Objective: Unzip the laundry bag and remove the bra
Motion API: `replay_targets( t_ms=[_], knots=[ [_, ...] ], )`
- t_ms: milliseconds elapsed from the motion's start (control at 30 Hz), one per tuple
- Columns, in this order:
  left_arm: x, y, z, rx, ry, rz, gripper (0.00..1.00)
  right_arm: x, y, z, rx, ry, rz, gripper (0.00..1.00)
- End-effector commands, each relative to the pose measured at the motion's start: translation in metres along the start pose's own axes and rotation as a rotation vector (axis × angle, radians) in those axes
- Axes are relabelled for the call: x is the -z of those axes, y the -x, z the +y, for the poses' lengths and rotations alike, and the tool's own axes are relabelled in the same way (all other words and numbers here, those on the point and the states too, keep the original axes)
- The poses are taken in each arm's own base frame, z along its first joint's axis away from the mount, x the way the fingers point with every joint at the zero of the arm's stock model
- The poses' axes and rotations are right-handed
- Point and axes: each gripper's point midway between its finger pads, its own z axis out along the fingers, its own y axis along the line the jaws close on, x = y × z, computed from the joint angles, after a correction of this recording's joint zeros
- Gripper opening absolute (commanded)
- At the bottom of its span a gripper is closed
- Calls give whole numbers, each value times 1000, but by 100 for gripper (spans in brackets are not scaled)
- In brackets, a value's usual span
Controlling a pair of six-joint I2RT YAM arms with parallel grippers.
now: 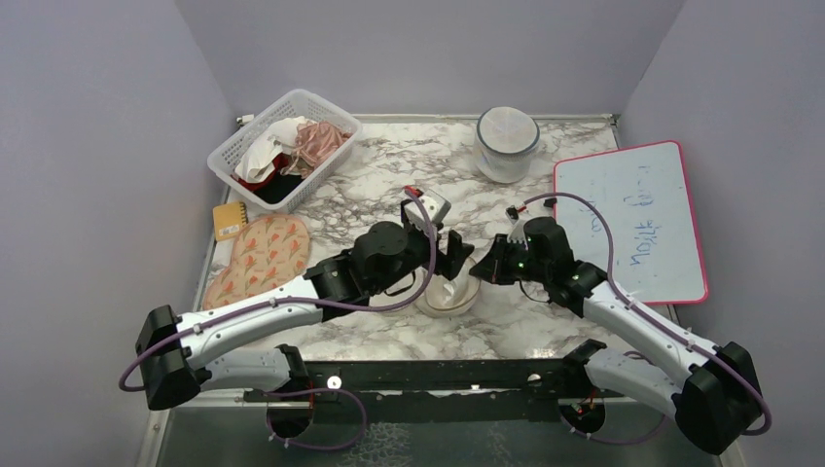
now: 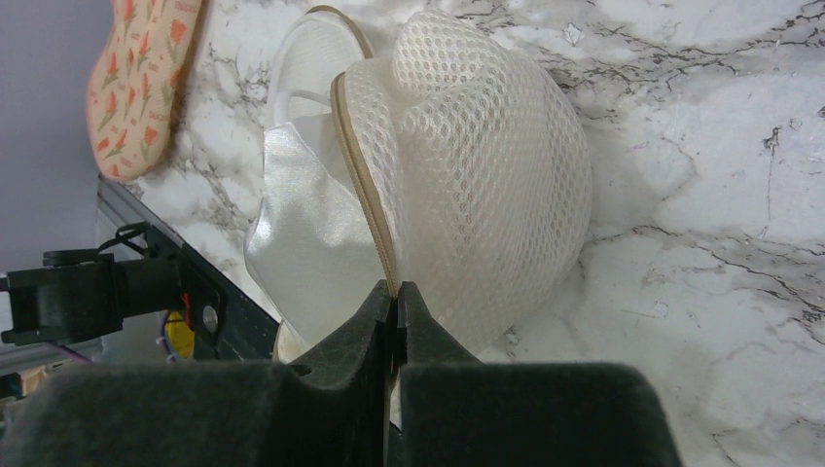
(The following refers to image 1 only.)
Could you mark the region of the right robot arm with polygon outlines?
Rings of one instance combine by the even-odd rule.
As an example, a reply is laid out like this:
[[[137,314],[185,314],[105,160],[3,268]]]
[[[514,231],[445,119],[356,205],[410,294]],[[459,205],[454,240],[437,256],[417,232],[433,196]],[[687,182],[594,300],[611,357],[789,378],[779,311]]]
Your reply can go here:
[[[589,344],[561,370],[563,387],[584,396],[592,389],[621,393],[672,419],[697,448],[723,453],[766,417],[753,359],[736,342],[720,346],[633,301],[605,270],[575,258],[564,228],[552,217],[526,222],[524,240],[496,236],[470,273],[483,282],[535,282],[551,303],[610,330],[646,362]]]

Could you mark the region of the pink bra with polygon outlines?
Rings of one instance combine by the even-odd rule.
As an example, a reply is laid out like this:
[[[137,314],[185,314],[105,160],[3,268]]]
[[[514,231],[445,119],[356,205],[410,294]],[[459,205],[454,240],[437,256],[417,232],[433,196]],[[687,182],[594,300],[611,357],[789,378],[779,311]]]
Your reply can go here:
[[[292,153],[287,156],[287,164],[280,169],[280,174],[306,178],[350,137],[351,133],[326,121],[299,124]]]

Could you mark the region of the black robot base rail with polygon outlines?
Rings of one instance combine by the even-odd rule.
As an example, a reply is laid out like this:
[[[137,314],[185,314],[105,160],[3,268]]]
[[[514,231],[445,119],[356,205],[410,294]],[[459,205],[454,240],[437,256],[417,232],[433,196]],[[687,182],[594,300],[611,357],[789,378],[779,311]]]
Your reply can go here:
[[[606,397],[561,359],[308,361],[306,382],[243,400],[270,421],[315,424],[555,422],[559,404]]]

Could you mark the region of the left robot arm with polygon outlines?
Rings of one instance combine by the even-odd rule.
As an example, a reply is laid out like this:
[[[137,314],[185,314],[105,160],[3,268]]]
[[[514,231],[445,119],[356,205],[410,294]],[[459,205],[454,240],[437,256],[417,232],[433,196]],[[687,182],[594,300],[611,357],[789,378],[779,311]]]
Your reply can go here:
[[[298,397],[308,380],[299,351],[286,344],[253,351],[248,344],[286,330],[375,311],[373,296],[424,269],[423,280],[454,279],[474,251],[456,231],[438,247],[446,201],[412,197],[399,223],[382,221],[348,249],[284,285],[207,311],[186,315],[168,305],[151,310],[135,343],[135,360],[119,380],[123,392],[144,393],[151,411],[178,407],[203,391],[272,390]]]

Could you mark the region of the beige-rimmed mesh laundry bag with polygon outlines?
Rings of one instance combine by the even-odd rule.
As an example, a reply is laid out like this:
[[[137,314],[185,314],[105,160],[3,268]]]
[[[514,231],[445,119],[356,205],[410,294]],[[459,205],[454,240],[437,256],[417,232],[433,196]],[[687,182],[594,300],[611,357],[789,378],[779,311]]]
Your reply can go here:
[[[414,302],[407,307],[389,311],[389,314],[415,310],[432,318],[452,318],[469,311],[481,291],[481,281],[469,274],[470,268],[475,264],[473,258],[468,258],[459,275],[453,280],[434,275],[423,294]],[[425,273],[425,268],[416,269],[399,283],[391,286],[387,292],[373,296],[370,306],[393,305],[407,300],[420,288]]]

